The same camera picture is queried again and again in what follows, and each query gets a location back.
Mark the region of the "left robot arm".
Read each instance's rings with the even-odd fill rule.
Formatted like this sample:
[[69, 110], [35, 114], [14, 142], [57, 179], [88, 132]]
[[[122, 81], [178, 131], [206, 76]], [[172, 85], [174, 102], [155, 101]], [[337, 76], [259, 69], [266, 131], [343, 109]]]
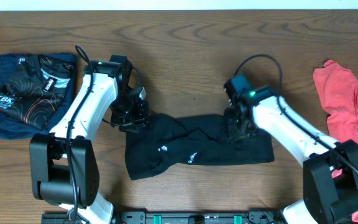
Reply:
[[107, 110], [109, 124], [138, 133], [149, 119], [145, 88], [131, 88], [134, 67], [124, 55], [87, 61], [83, 85], [64, 117], [30, 141], [32, 193], [65, 209], [44, 213], [42, 223], [115, 223], [114, 205], [99, 192], [93, 141]]

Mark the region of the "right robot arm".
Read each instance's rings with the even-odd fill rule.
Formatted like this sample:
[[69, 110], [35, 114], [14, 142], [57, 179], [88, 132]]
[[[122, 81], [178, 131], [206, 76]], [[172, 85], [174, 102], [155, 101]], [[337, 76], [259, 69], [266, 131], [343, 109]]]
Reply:
[[358, 144], [316, 129], [269, 86], [254, 88], [244, 75], [223, 86], [237, 130], [264, 130], [301, 165], [303, 197], [281, 210], [281, 223], [351, 223], [358, 211]]

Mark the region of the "black polo shirt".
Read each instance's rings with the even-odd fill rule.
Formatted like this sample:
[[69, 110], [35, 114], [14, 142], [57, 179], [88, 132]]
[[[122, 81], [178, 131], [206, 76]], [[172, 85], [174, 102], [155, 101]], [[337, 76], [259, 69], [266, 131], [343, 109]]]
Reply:
[[264, 130], [246, 138], [229, 135], [218, 114], [173, 118], [156, 114], [138, 133], [126, 134], [125, 163], [131, 180], [162, 174], [175, 164], [234, 166], [273, 162], [272, 137]]

